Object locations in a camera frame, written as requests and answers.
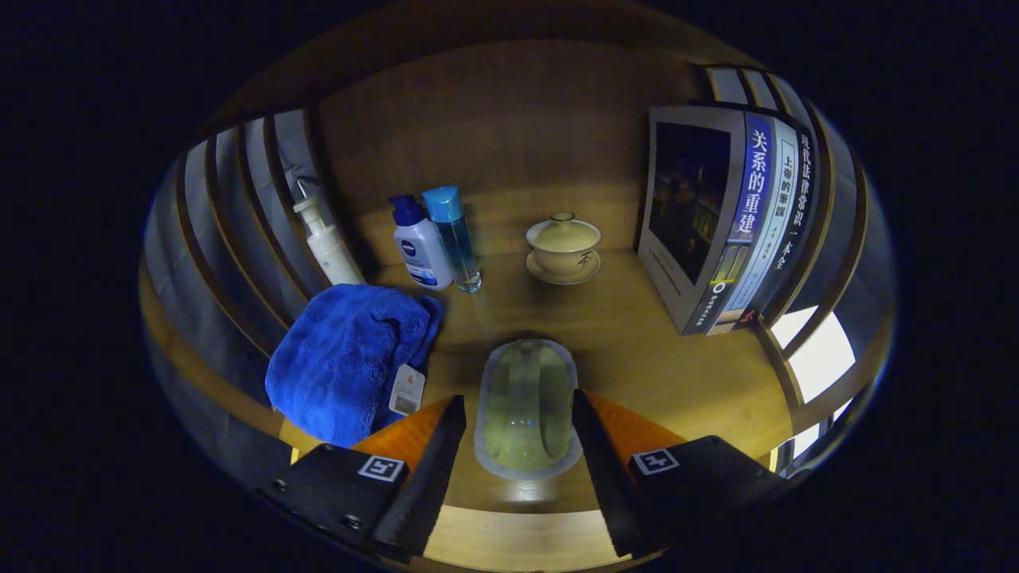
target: book spine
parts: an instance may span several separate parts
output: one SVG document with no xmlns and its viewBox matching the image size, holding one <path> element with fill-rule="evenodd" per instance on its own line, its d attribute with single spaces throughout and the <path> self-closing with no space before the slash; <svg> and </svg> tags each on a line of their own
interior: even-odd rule
<svg viewBox="0 0 1019 573">
<path fill-rule="evenodd" d="M 796 132 L 777 119 L 774 123 L 776 165 L 773 170 L 771 198 L 759 240 L 754 245 L 747 270 L 733 291 L 729 302 L 718 315 L 709 334 L 728 332 L 750 306 L 783 242 L 786 223 L 790 220 L 791 207 L 796 202 L 798 146 Z"/>
<path fill-rule="evenodd" d="M 771 266 L 764 281 L 757 290 L 750 305 L 744 310 L 734 329 L 741 329 L 750 326 L 758 314 L 764 312 L 771 299 L 777 294 L 779 289 L 789 278 L 789 273 L 800 260 L 801 244 L 807 236 L 810 224 L 813 220 L 814 209 L 814 171 L 813 171 L 813 150 L 810 133 L 806 129 L 798 131 L 799 139 L 799 169 L 797 173 L 796 199 L 790 206 L 789 220 L 786 223 L 786 232 L 783 236 L 779 252 L 775 253 Z"/>
<path fill-rule="evenodd" d="M 743 185 L 740 199 L 733 217 L 733 226 L 726 241 L 726 253 L 736 247 L 733 267 L 725 268 L 727 257 L 722 256 L 715 267 L 715 273 L 701 297 L 697 310 L 690 317 L 684 334 L 704 334 L 717 321 L 718 314 L 729 301 L 733 284 L 742 275 L 754 239 L 760 233 L 764 223 L 763 214 L 767 205 L 769 178 L 771 176 L 774 146 L 771 123 L 764 116 L 745 113 L 747 147 L 744 156 Z"/>
</svg>

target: cup lid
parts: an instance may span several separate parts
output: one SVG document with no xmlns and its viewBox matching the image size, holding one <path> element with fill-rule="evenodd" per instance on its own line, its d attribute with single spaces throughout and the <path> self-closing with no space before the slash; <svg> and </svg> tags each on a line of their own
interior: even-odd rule
<svg viewBox="0 0 1019 573">
<path fill-rule="evenodd" d="M 601 241 L 601 231 L 591 223 L 578 220 L 569 211 L 552 213 L 527 231 L 527 242 L 535 249 L 552 253 L 574 253 L 590 249 Z"/>
</svg>

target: blue water bottle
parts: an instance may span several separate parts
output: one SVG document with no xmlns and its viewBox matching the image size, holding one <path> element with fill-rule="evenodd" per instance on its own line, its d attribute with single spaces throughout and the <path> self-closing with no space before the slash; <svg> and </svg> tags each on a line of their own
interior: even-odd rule
<svg viewBox="0 0 1019 573">
<path fill-rule="evenodd" d="M 440 187 L 422 194 L 432 222 L 439 229 L 442 249 L 449 260 L 449 269 L 457 288 L 465 293 L 481 289 L 481 271 L 474 260 L 471 233 L 467 230 L 464 204 L 460 202 L 460 188 Z"/>
</svg>

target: ceramic cup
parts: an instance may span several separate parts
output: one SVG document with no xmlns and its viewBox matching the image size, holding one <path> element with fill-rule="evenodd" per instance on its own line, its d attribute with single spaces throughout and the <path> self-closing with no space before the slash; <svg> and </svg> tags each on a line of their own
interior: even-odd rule
<svg viewBox="0 0 1019 573">
<path fill-rule="evenodd" d="M 577 220 L 573 213 L 553 213 L 548 220 L 527 230 L 534 249 L 534 262 L 550 275 L 571 276 L 586 268 L 601 242 L 601 231 L 591 223 Z"/>
</svg>

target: blue cap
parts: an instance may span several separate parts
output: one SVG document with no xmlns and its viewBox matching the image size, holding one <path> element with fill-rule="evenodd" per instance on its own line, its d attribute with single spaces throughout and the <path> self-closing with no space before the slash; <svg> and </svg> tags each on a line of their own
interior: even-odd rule
<svg viewBox="0 0 1019 573">
<path fill-rule="evenodd" d="M 425 210 L 421 208 L 413 195 L 390 197 L 389 203 L 395 207 L 392 211 L 392 219 L 396 221 L 398 226 L 416 225 L 425 220 Z"/>
<path fill-rule="evenodd" d="M 428 214 L 437 223 L 448 223 L 464 216 L 464 205 L 460 202 L 460 188 L 447 186 L 426 191 L 422 194 Z"/>
</svg>

